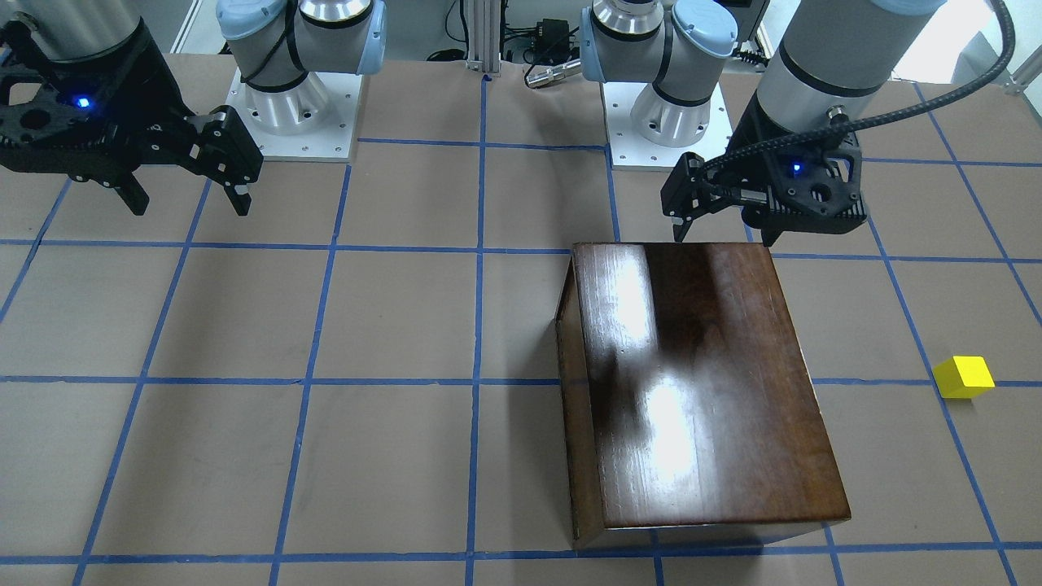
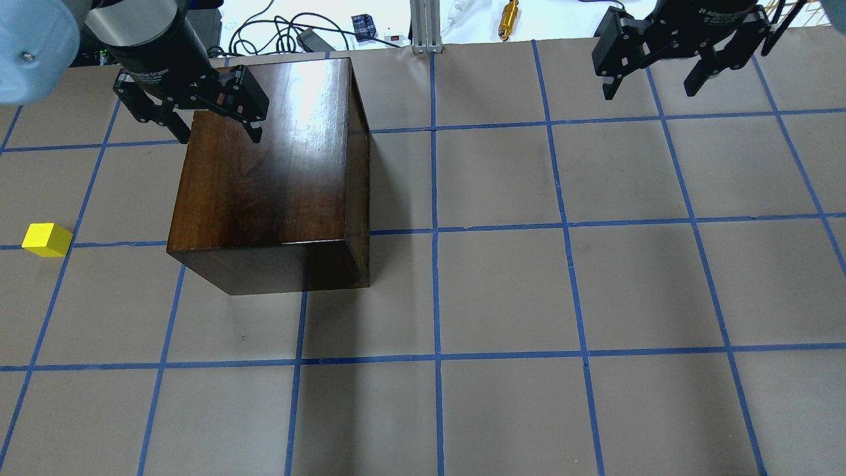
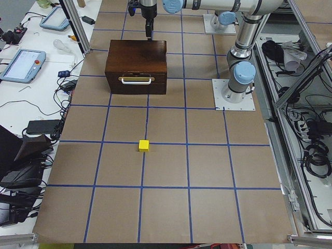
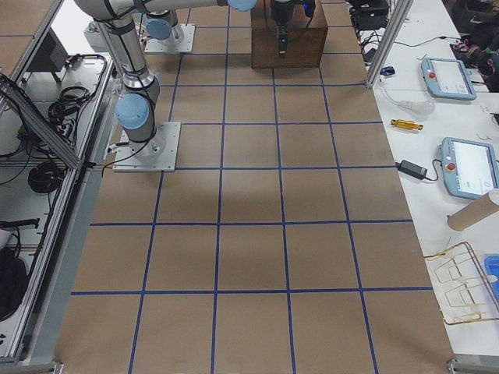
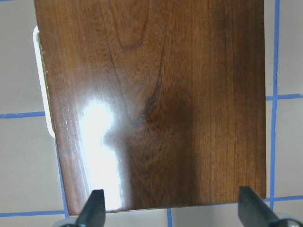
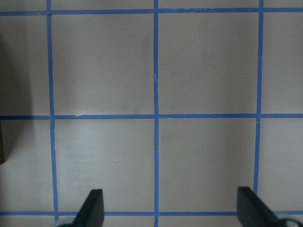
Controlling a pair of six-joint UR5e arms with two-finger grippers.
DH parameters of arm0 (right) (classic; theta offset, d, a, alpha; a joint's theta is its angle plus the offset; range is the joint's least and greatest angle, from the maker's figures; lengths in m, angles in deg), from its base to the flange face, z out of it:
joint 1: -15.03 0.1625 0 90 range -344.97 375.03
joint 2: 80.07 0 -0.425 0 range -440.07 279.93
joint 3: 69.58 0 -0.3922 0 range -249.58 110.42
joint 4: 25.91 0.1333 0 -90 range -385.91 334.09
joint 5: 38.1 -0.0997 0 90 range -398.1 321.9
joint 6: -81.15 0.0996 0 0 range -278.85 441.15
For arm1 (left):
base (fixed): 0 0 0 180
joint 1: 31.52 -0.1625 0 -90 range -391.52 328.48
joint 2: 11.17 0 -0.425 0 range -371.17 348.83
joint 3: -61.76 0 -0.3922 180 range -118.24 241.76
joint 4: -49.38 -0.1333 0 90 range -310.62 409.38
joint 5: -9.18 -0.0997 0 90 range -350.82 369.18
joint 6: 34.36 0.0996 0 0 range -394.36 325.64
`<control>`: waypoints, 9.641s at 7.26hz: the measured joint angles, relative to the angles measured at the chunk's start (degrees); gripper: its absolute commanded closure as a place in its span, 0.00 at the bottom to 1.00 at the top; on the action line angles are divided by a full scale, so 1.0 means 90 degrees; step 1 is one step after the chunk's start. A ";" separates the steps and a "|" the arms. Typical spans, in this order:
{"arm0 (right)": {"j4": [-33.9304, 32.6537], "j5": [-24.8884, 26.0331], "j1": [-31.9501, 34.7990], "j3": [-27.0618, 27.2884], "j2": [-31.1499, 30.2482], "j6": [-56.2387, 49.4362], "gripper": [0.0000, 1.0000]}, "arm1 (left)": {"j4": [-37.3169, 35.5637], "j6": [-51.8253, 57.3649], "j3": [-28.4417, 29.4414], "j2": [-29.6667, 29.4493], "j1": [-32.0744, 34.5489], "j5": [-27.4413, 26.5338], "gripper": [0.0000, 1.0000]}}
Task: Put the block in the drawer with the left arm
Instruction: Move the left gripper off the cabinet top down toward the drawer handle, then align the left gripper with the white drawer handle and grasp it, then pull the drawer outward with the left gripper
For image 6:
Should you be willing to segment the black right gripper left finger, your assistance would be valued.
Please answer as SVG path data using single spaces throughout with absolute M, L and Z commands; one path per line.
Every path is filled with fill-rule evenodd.
M 102 189 L 91 190 L 76 218 L 73 227 L 101 227 L 104 223 L 105 211 Z

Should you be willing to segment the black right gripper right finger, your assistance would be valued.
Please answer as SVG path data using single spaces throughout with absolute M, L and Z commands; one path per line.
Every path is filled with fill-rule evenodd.
M 237 218 L 243 227 L 284 226 L 284 222 L 246 186 L 237 189 Z

